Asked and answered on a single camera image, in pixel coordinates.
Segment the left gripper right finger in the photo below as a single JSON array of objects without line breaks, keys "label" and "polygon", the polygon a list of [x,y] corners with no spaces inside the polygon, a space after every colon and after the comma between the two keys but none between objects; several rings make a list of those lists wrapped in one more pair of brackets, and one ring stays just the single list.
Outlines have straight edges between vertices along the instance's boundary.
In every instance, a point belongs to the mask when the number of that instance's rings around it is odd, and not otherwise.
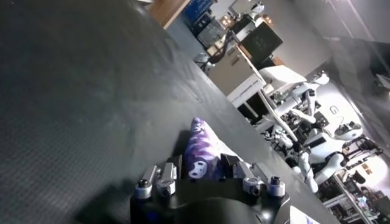
[{"label": "left gripper right finger", "polygon": [[284,197],[286,184],[262,163],[247,164],[237,156],[222,154],[221,163],[226,178],[241,179],[243,191],[254,196],[266,191],[271,197]]}]

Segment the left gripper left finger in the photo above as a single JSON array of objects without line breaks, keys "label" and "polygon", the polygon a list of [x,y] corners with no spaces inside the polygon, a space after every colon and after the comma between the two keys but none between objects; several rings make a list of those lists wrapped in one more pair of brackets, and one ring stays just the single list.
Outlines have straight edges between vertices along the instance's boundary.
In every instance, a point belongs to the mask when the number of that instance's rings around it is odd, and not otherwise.
[{"label": "left gripper left finger", "polygon": [[149,167],[135,186],[135,198],[147,200],[152,197],[153,190],[162,197],[175,194],[176,181],[182,172],[182,155],[173,156],[161,166]]}]

